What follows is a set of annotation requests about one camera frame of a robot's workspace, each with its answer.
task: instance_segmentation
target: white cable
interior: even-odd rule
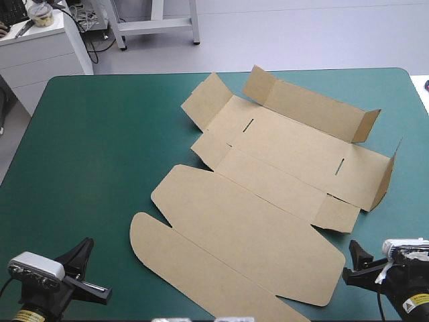
[[[97,22],[98,17],[95,11],[85,8],[84,4],[81,6],[70,6],[70,12],[73,18],[82,26],[84,31],[89,31]]]

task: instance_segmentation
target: yellow warning label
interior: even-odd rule
[[[410,300],[418,307],[419,305],[429,303],[429,294],[417,294],[410,297]]]
[[[413,311],[416,307],[422,304],[429,303],[429,294],[417,294],[413,297],[410,297],[408,300],[406,300],[402,307],[404,308],[406,313],[409,313]]]
[[[44,322],[45,318],[31,311],[20,310],[13,320],[21,322]]]

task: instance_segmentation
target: white cabinet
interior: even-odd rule
[[[25,22],[0,39],[0,75],[30,115],[48,81],[55,76],[93,74],[93,66],[74,22],[55,10],[50,27],[33,26],[15,39]]]

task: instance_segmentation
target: gray floor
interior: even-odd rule
[[[188,14],[166,0],[165,14]],[[401,67],[429,74],[429,0],[197,0],[202,42],[189,32],[127,38],[100,54],[96,74]],[[150,5],[118,0],[122,18],[143,19]],[[99,44],[104,48],[109,42]],[[0,137],[0,182],[29,116],[16,104]]]

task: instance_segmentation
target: cardboard panel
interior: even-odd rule
[[[350,233],[360,211],[236,148],[231,148],[213,169],[258,197],[321,228]]]
[[[178,233],[270,292],[328,304],[345,259],[307,221],[220,174],[182,165],[151,197]]]
[[[259,110],[233,146],[325,192],[349,149],[344,141],[267,109]]]
[[[192,95],[182,104],[182,108],[201,131],[204,131],[232,96],[228,87],[212,73],[194,89]]]
[[[218,140],[232,145],[234,139],[246,131],[255,114],[261,109],[264,108],[234,95],[210,122],[206,130],[216,135]]]
[[[341,233],[351,233],[360,209],[327,195],[311,224]]]
[[[382,198],[387,192],[387,188],[389,187],[389,183],[390,183],[391,173],[393,172],[393,165],[395,164],[396,153],[397,152],[395,152],[393,157],[389,160],[389,164],[387,165],[383,178],[381,179],[377,194],[375,195],[375,198],[374,198],[373,204],[371,205],[370,210],[376,208],[376,206],[380,203],[380,201],[382,200]]]
[[[335,181],[327,192],[370,211],[389,160],[387,156],[350,144]]]
[[[380,109],[376,109],[364,114],[361,124],[359,124],[359,127],[357,128],[352,142],[365,142],[367,140],[369,132],[373,128],[375,120],[377,119],[380,112]]]
[[[253,67],[243,92],[268,109],[347,142],[366,138],[368,126],[378,115],[372,113],[363,120],[361,109],[276,79],[258,66]]]
[[[211,169],[215,169],[221,163],[230,149],[228,144],[218,140],[211,131],[202,134],[191,146],[191,150],[200,156],[201,160]]]
[[[150,270],[215,317],[309,322],[236,270],[146,213],[131,222],[131,246]]]

